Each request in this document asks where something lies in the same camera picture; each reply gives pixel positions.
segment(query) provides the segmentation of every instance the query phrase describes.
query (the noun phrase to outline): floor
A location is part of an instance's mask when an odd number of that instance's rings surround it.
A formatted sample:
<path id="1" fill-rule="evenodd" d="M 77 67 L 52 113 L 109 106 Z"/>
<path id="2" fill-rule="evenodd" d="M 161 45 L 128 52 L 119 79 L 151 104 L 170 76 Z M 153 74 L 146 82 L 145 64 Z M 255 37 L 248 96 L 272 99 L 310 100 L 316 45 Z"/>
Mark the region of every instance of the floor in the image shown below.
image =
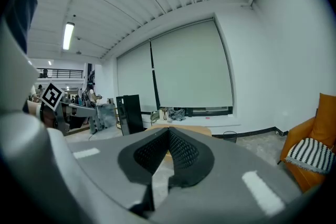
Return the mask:
<path id="1" fill-rule="evenodd" d="M 111 127 L 91 136 L 90 130 L 66 136 L 68 143 L 90 140 L 103 140 L 113 137 L 122 136 L 120 129 Z M 282 169 L 295 182 L 289 171 L 286 170 L 283 163 L 277 165 L 282 147 L 286 141 L 286 136 L 281 137 L 275 132 L 265 134 L 258 134 L 253 136 L 238 138 L 236 144 L 242 146 L 257 156 L 262 158 L 265 162 L 277 169 Z M 174 167 L 172 159 L 166 157 L 160 167 L 157 169 L 152 179 L 154 204 L 157 208 L 168 195 L 168 179 L 174 175 Z"/>

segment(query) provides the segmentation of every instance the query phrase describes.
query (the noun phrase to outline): ceiling light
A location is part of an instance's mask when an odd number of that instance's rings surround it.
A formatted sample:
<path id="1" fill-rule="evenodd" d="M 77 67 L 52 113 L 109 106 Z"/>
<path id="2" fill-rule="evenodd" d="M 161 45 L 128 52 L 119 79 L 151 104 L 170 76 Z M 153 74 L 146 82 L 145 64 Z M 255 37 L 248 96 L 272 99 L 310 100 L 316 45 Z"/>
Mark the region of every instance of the ceiling light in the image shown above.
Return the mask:
<path id="1" fill-rule="evenodd" d="M 63 40 L 63 50 L 68 50 L 70 47 L 70 41 L 71 41 L 71 36 L 73 32 L 73 28 L 75 27 L 75 24 L 73 23 L 67 23 L 65 26 L 65 31 L 64 31 L 64 40 Z"/>

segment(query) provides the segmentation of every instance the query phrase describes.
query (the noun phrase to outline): roller blind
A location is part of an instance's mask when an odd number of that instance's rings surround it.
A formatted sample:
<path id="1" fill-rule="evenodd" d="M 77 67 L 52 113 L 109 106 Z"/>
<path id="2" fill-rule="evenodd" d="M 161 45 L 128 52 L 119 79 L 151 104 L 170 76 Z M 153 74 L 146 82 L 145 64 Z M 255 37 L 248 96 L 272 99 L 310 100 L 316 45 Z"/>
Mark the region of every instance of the roller blind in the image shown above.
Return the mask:
<path id="1" fill-rule="evenodd" d="M 118 58 L 119 95 L 138 94 L 142 112 L 156 111 L 150 44 Z"/>
<path id="2" fill-rule="evenodd" d="M 232 106 L 228 64 L 213 21 L 153 40 L 152 53 L 161 106 Z"/>

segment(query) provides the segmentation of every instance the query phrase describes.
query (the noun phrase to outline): railing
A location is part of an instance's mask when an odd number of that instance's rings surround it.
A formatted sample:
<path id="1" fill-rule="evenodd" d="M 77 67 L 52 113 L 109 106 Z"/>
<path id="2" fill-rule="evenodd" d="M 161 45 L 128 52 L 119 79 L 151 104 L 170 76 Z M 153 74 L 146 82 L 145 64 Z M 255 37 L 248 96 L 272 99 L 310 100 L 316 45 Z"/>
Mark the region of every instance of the railing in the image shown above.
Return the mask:
<path id="1" fill-rule="evenodd" d="M 39 79 L 82 79 L 83 70 L 37 68 L 40 73 Z"/>

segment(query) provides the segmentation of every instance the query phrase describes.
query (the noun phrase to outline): striped cushion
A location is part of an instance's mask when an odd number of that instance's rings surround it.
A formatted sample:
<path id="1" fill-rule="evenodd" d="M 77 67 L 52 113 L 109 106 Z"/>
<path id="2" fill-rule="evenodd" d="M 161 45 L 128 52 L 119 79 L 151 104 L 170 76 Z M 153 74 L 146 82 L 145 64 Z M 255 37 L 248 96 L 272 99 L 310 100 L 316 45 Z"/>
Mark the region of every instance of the striped cushion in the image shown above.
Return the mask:
<path id="1" fill-rule="evenodd" d="M 290 149 L 286 157 L 289 163 L 324 175 L 331 170 L 335 160 L 335 154 L 313 138 L 301 140 Z"/>

